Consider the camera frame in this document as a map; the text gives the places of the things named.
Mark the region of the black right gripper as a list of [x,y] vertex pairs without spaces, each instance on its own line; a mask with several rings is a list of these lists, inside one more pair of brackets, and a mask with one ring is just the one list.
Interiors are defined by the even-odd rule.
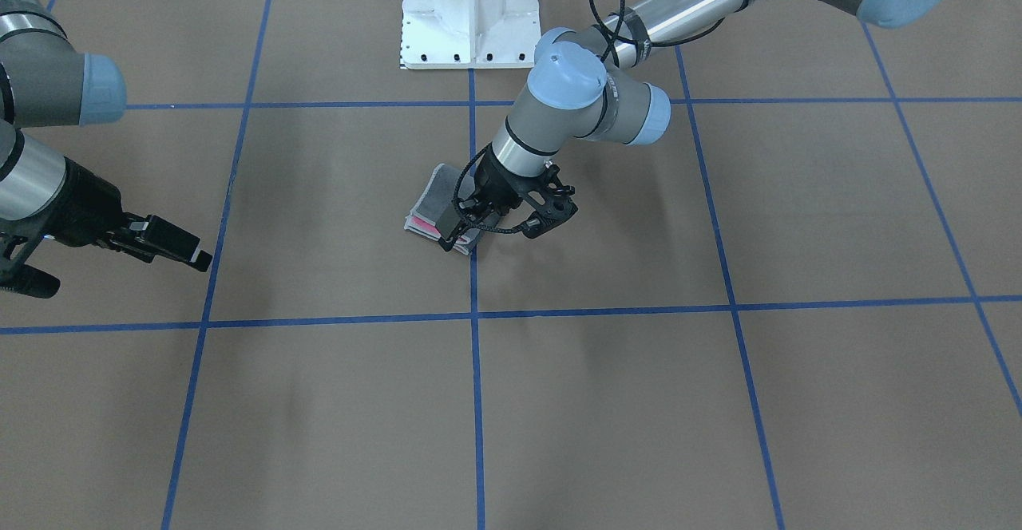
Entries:
[[69,158],[56,199],[35,243],[51,238],[67,247],[94,245],[151,263],[157,256],[207,272],[212,255],[196,235],[161,216],[127,213],[120,189]]

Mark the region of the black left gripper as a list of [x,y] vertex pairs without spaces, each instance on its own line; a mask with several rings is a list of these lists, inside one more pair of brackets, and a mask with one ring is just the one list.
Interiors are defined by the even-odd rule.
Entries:
[[[471,168],[475,189],[467,200],[460,199],[458,191],[461,182]],[[521,206],[523,200],[516,194],[512,184],[512,175],[516,175],[503,164],[493,154],[492,149],[482,149],[462,171],[458,177],[452,204],[445,207],[437,220],[438,242],[442,250],[449,252],[457,250],[470,253],[481,238],[481,231],[496,233],[518,233],[522,226],[519,223],[510,229],[486,227],[475,220],[485,220],[492,214],[505,216],[510,210]]]

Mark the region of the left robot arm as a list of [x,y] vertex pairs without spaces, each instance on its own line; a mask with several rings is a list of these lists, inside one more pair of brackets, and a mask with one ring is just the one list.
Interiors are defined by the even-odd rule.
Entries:
[[[818,0],[858,20],[897,29],[941,0]],[[671,121],[660,87],[628,70],[661,49],[697,42],[732,14],[760,0],[618,0],[594,11],[584,30],[541,36],[535,65],[511,111],[487,145],[462,170],[431,178],[424,192],[432,235],[449,251],[482,232],[535,239],[576,214],[576,189],[560,180],[555,156],[570,140],[646,145]]]

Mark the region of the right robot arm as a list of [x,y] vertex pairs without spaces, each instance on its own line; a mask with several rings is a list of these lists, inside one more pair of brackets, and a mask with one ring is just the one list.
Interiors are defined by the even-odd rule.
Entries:
[[120,121],[125,82],[109,57],[74,49],[40,0],[1,3],[2,281],[30,273],[28,257],[44,238],[206,271],[212,257],[197,236],[125,212],[114,185],[30,137],[29,129]]

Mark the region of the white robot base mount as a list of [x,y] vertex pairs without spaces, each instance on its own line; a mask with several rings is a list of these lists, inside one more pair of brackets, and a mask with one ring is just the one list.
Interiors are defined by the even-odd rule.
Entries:
[[539,0],[402,0],[403,69],[530,69]]

